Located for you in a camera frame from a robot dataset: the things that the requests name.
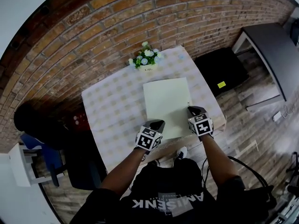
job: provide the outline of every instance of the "black pants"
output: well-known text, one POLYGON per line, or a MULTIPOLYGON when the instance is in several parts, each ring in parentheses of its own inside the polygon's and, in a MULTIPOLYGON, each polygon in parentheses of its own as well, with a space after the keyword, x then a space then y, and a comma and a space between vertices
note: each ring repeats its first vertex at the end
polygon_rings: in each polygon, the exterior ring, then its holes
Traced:
POLYGON ((202 190, 201 171, 191 159, 176 159, 173 168, 157 167, 153 163, 145 166, 137 175, 132 195, 153 196, 157 193, 187 195, 202 190))

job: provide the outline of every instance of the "brick wall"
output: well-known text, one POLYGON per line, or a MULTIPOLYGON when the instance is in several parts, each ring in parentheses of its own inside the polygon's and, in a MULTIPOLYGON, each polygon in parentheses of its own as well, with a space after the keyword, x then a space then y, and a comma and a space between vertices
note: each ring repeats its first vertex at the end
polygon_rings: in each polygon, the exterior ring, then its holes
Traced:
POLYGON ((231 46, 243 26, 286 21, 293 0, 47 0, 0 60, 0 152, 18 140, 15 109, 30 100, 61 117, 81 92, 127 65, 148 41, 192 58, 231 46))

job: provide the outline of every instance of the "table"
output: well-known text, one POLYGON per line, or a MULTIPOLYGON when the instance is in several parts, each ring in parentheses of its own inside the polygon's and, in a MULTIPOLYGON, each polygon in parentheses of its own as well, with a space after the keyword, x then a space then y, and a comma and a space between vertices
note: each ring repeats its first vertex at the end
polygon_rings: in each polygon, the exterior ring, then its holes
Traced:
MULTIPOLYGON (((17 143, 8 153, 10 159, 10 167, 14 174, 17 186, 31 187, 32 184, 47 182, 52 180, 51 177, 35 178, 31 167, 32 157, 36 154, 24 154, 24 145, 17 143)), ((57 177, 63 177, 64 174, 58 174, 57 177)))
MULTIPOLYGON (((215 129, 225 127, 226 120, 215 97, 186 50, 177 46, 162 54, 164 58, 154 71, 128 66, 82 92, 87 119, 108 172, 133 150, 136 134, 147 121, 144 83, 186 77, 193 105, 209 112, 215 129)), ((162 141, 142 164, 196 142, 199 143, 196 135, 162 141)))
POLYGON ((277 23, 244 27, 232 47, 234 53, 237 53, 245 40, 250 42, 261 57, 279 92, 279 95, 246 109, 250 111, 280 100, 287 101, 299 85, 299 52, 290 37, 277 23))

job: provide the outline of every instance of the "checkered tablecloth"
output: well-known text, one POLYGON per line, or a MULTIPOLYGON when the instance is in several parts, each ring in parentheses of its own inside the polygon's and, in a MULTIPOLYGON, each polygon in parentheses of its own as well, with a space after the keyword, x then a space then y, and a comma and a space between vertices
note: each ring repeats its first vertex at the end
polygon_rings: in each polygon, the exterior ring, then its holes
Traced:
MULTIPOLYGON (((144 83, 186 77, 193 105, 207 110, 215 129, 226 123, 215 97, 186 50, 178 46, 162 54, 163 59, 154 71, 138 71, 128 66, 82 92, 88 122, 108 172, 132 151, 136 133, 147 120, 144 83)), ((176 141, 166 142, 151 154, 161 156, 159 152, 165 153, 164 149, 176 141)))

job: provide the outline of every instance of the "black and white marker cube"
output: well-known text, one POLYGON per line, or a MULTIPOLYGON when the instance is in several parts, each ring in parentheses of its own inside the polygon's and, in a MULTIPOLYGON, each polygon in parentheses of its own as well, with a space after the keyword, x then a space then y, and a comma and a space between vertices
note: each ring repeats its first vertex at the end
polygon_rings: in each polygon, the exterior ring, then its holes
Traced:
POLYGON ((136 146, 150 151, 160 144, 161 139, 162 134, 159 132, 141 126, 141 129, 137 134, 136 146))
POLYGON ((192 117, 188 119, 188 123, 192 133, 195 133, 197 136, 213 131, 213 121, 209 118, 208 113, 192 117))

